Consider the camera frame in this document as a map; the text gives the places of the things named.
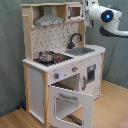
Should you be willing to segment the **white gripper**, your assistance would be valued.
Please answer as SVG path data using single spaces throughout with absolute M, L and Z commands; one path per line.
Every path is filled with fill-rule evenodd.
M 85 26 L 92 27 L 92 20 L 89 16 L 89 11 L 95 5 L 98 5 L 98 0 L 82 0 L 83 18 Z

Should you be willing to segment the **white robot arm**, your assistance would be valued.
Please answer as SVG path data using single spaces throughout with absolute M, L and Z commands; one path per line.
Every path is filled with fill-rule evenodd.
M 83 0 L 84 25 L 93 27 L 93 21 L 101 23 L 99 32 L 106 37 L 128 38 L 128 31 L 119 31 L 122 12 L 113 6 L 100 6 L 98 0 Z

